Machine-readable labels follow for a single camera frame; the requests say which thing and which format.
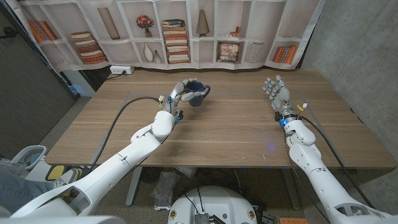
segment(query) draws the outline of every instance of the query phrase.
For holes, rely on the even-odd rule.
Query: stack of books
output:
[[[287,63],[292,64],[294,53],[296,53],[296,46],[291,45],[288,47],[278,47],[274,58],[272,59],[275,63]]]
[[[29,21],[29,26],[38,43],[45,40],[57,39],[57,36],[52,32],[52,29],[45,21]]]
[[[169,63],[189,63],[185,22],[181,19],[163,21],[163,35]]]
[[[85,64],[91,65],[108,61],[91,32],[74,33],[70,37],[76,44],[77,51],[79,51],[80,57]]]

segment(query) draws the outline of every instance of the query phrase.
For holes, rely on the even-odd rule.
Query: white shelf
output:
[[[38,43],[47,52],[45,54],[56,55],[49,60],[57,70],[101,68],[109,64],[158,69],[237,69],[262,65],[291,69],[302,56],[324,0],[26,0],[18,3],[27,20],[47,21],[58,37],[54,41]],[[113,40],[109,36],[98,12],[100,7],[108,8],[120,39]],[[206,37],[196,33],[200,10],[205,11],[210,30]],[[145,37],[145,30],[137,26],[136,19],[140,15],[147,15],[154,21],[153,27],[149,28],[152,37]],[[185,21],[190,63],[168,64],[162,35],[162,21],[167,19]],[[237,26],[241,28],[238,37],[226,36],[235,32]],[[109,62],[83,64],[70,34],[85,31],[94,35]],[[239,43],[237,63],[217,62],[218,42]],[[248,62],[253,42],[264,43],[258,63]],[[145,60],[144,43],[153,52],[158,51],[162,63]],[[285,45],[300,48],[292,64],[272,62],[276,48]]]
[[[65,44],[65,41],[62,39],[57,39],[57,40],[45,40],[38,43],[38,45],[41,47],[46,44]]]

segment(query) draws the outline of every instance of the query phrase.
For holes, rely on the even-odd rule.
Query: jeans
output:
[[[52,189],[52,183],[25,180],[0,166],[0,206],[11,213]]]

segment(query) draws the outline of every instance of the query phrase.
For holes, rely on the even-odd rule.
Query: wooden table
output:
[[[167,96],[177,82],[198,78],[211,86],[200,107],[181,102],[184,119],[143,166],[162,167],[290,167],[284,134],[266,94],[264,80],[280,75],[293,105],[306,101],[302,113],[326,134],[347,168],[391,169],[395,160],[362,124],[317,70],[250,70],[243,72],[164,73],[136,70],[132,75],[105,82],[76,120],[51,149],[49,164],[88,165],[108,128],[127,99]],[[159,105],[142,100],[131,104],[116,123],[98,161],[104,162],[129,144],[130,137],[150,124]],[[312,128],[322,159],[340,168],[322,137]]]

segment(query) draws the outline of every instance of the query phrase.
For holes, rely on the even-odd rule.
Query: picture frame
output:
[[[217,60],[218,62],[238,62],[239,43],[237,42],[218,42]]]

